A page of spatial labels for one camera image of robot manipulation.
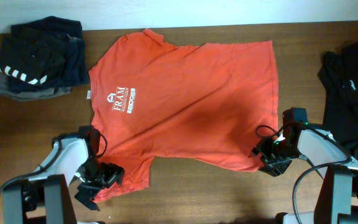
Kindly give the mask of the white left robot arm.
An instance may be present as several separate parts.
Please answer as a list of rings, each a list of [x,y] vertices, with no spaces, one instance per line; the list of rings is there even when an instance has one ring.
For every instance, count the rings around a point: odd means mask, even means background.
[[[121,166],[99,162],[100,133],[84,132],[55,137],[52,151],[32,173],[8,180],[0,187],[5,223],[77,223],[68,190],[79,180],[75,195],[90,210],[100,191],[121,185],[125,174]]]

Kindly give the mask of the orange FRAM t-shirt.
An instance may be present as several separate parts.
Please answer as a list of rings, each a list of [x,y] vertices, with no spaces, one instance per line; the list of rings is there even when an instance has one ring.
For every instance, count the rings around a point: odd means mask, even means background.
[[[278,126],[272,41],[176,46],[150,29],[120,37],[89,71],[92,124],[101,160],[121,166],[102,202],[149,186],[156,157],[239,172],[263,165],[253,148],[261,125]]]

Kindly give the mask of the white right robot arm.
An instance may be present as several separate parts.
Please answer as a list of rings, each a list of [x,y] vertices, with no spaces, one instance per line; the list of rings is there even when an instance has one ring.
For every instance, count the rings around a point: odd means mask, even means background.
[[[252,153],[263,163],[262,172],[277,177],[295,159],[310,168],[295,181],[291,202],[293,213],[278,213],[275,223],[358,223],[358,160],[321,129],[308,123],[290,121],[270,136],[263,136]],[[301,181],[317,172],[323,184],[311,212],[300,213],[297,191]]]

